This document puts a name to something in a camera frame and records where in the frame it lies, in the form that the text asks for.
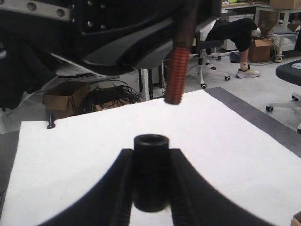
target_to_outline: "black chair seat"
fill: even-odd
[[[199,48],[206,49],[206,48],[217,48],[221,47],[224,44],[224,40],[214,40],[214,41],[200,41]]]
[[[277,67],[276,76],[284,81],[301,86],[301,70],[292,67],[293,64],[300,62],[300,60],[297,60]]]

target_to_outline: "copper threaded rod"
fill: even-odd
[[[175,47],[173,50],[165,94],[168,104],[178,105],[181,102],[189,55],[186,48]]]
[[[168,104],[178,105],[182,100],[190,49],[195,35],[197,14],[198,0],[196,0],[192,11],[178,24],[175,33],[165,95],[165,102]]]

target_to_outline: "copper coil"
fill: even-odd
[[[189,55],[189,49],[174,47],[165,93],[168,104],[178,105],[182,100]]]

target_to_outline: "cardboard box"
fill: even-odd
[[[108,110],[116,107],[121,107],[124,105],[129,105],[130,102],[126,100],[119,100],[119,101],[109,101],[107,103],[104,103],[102,105],[95,105],[95,111],[100,112],[103,110]]]
[[[301,0],[270,0],[270,7],[277,9],[301,8]]]
[[[273,43],[269,40],[254,40],[249,52],[251,62],[267,62],[270,60],[270,52]]]
[[[296,32],[296,30],[299,28],[299,24],[289,24],[287,27],[292,31]]]
[[[277,25],[275,12],[260,11],[258,27],[260,28],[262,35],[267,35],[275,25]]]
[[[89,84],[79,81],[65,81],[44,94],[47,110],[62,119],[80,113],[80,105],[90,93]]]

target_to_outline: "white table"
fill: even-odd
[[[218,191],[275,225],[301,210],[301,159],[204,91],[185,94],[180,106],[158,99],[46,125],[22,123],[1,226],[36,225],[64,210],[145,133],[168,136]],[[131,226],[143,220],[172,225],[169,209],[133,209]]]

